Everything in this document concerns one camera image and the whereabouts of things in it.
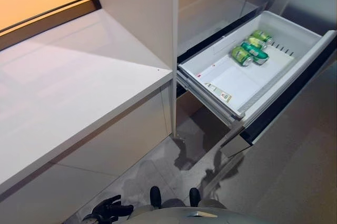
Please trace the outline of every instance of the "green can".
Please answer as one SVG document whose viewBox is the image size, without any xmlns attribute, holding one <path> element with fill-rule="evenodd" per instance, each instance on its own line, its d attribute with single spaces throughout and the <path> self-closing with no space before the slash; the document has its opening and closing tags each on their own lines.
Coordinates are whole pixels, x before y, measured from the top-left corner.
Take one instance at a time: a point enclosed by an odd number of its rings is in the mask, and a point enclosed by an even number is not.
<svg viewBox="0 0 337 224">
<path fill-rule="evenodd" d="M 258 38 L 259 40 L 264 41 L 268 45 L 273 42 L 273 37 L 269 35 L 268 33 L 261 31 L 261 30 L 256 30 L 252 33 L 253 37 Z"/>
<path fill-rule="evenodd" d="M 253 57 L 240 46 L 236 46 L 232 50 L 232 56 L 240 63 L 240 65 L 247 67 L 249 64 L 252 63 Z"/>
<path fill-rule="evenodd" d="M 254 62 L 256 62 L 257 64 L 261 65 L 265 63 L 269 58 L 267 53 L 261 51 L 260 49 L 249 44 L 246 41 L 241 43 L 241 47 L 244 48 L 247 52 L 249 52 L 253 56 Z"/>
<path fill-rule="evenodd" d="M 248 42 L 249 44 L 257 47 L 260 50 L 263 50 L 263 49 L 265 49 L 267 47 L 267 44 L 264 41 L 259 40 L 258 38 L 255 38 L 253 36 L 249 36 L 246 39 L 246 42 Z"/>
</svg>

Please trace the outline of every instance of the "white countertop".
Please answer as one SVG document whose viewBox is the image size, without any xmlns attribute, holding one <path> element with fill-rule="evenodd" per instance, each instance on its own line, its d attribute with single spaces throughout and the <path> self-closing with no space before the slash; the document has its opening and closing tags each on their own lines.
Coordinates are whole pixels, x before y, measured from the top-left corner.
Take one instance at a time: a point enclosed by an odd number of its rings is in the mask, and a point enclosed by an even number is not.
<svg viewBox="0 0 337 224">
<path fill-rule="evenodd" d="M 0 52 L 0 193 L 172 78 L 104 10 Z"/>
</svg>

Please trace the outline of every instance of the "window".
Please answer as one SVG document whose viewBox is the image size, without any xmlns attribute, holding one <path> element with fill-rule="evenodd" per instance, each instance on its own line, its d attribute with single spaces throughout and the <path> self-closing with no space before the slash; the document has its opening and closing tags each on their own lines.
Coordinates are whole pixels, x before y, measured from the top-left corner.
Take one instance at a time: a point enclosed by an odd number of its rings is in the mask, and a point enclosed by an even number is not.
<svg viewBox="0 0 337 224">
<path fill-rule="evenodd" d="M 98 0 L 0 0 L 0 50 L 101 8 Z"/>
</svg>

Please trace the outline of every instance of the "white plastic drawer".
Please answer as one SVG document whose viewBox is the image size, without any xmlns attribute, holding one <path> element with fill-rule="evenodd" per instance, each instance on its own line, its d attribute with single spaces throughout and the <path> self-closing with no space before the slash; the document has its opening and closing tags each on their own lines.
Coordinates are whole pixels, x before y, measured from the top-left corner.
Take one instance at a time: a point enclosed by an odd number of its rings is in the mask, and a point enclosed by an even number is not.
<svg viewBox="0 0 337 224">
<path fill-rule="evenodd" d="M 263 65 L 241 67 L 229 55 L 254 30 L 264 30 L 274 43 Z M 197 96 L 224 123 L 254 121 L 314 61 L 335 37 L 307 30 L 271 12 L 262 12 L 231 34 L 179 64 L 178 81 Z M 231 95 L 226 102 L 205 84 Z"/>
</svg>

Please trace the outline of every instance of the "white cabinet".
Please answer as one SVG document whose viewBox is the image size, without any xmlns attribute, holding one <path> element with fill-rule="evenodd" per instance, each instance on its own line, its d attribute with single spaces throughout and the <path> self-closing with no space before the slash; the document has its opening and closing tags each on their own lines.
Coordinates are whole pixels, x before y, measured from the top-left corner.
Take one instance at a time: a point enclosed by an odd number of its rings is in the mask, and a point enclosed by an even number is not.
<svg viewBox="0 0 337 224">
<path fill-rule="evenodd" d="M 60 224 L 114 176 L 53 165 L 0 202 L 2 224 Z"/>
<path fill-rule="evenodd" d="M 108 122 L 59 164 L 121 175 L 171 133 L 164 115 L 170 106 L 162 102 L 169 99 L 167 88 L 154 91 Z"/>
</svg>

